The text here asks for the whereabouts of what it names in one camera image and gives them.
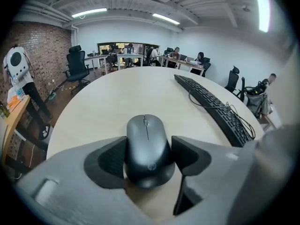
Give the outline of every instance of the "black hair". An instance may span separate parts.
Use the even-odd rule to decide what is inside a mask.
[[[199,53],[198,53],[198,56],[199,56],[199,55],[201,56],[201,59],[204,58],[204,53],[203,53],[203,52],[199,52]]]

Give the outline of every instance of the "chair base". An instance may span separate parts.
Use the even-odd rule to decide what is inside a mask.
[[[74,91],[76,90],[80,91],[81,89],[83,89],[84,87],[90,84],[90,81],[85,80],[86,82],[82,82],[83,80],[85,79],[80,80],[78,86],[71,90],[71,95],[73,95]]]

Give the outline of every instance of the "green bottle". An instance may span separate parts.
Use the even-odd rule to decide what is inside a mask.
[[[3,112],[3,114],[8,117],[10,115],[9,110],[6,108],[6,106],[0,102],[0,109]]]

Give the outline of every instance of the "round white tabletop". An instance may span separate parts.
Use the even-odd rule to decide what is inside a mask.
[[[135,67],[93,81],[68,103],[54,127],[47,158],[65,149],[126,136],[128,121],[140,114],[159,117],[170,144],[172,135],[180,135],[230,146],[206,110],[189,100],[188,92],[176,82],[174,74],[193,78],[224,104],[234,105],[254,128],[256,139],[261,138],[263,130],[250,110],[218,84],[178,69]],[[127,195],[157,224],[173,217],[181,182],[178,167],[166,184],[155,189],[139,189],[128,180],[125,182]]]

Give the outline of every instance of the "smoke detector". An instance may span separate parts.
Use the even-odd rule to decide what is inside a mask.
[[[250,9],[248,8],[247,5],[244,5],[243,6],[243,11],[246,12],[246,13],[248,13],[248,12],[250,12]]]

